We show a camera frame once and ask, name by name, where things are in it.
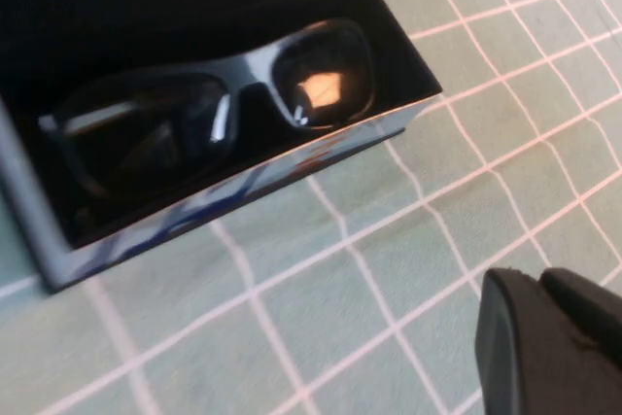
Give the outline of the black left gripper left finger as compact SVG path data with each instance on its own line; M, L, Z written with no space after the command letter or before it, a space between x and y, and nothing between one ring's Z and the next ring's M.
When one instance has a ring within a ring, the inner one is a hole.
M620 413L621 368L539 278L509 268L484 274L474 347L485 412Z

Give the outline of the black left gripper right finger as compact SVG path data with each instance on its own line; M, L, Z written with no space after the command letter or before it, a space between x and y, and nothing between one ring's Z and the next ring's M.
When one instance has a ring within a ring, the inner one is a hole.
M621 297L564 268L548 268L539 283L556 305L621 368Z

